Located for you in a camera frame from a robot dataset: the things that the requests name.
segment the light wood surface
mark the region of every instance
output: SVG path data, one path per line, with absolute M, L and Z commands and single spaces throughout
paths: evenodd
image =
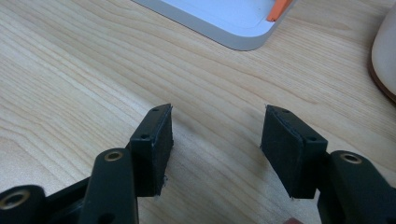
M 319 223 L 259 150 L 264 105 L 370 159 L 396 187 L 396 106 L 367 71 L 394 0 L 299 0 L 261 48 L 235 51 L 128 0 L 0 1 L 0 191 L 51 194 L 171 103 L 175 146 L 141 223 Z

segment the white container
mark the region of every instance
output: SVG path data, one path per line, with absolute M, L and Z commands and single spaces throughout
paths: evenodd
M 220 44 L 238 50 L 257 49 L 285 17 L 266 18 L 275 0 L 133 0 Z

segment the wood grain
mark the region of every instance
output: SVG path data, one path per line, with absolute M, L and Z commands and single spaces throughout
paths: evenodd
M 227 49 L 132 1 L 0 2 L 0 191 L 51 194 L 124 147 L 147 111 L 174 106 L 159 198 L 141 223 L 319 223 L 259 150 L 264 105 L 293 111 L 396 187 L 396 106 L 367 71 L 394 0 L 299 0 L 267 42 Z

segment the orange object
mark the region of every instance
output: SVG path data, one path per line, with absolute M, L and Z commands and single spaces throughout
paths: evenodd
M 268 21 L 276 21 L 282 15 L 286 8 L 290 5 L 292 0 L 276 0 L 273 8 L 268 14 Z

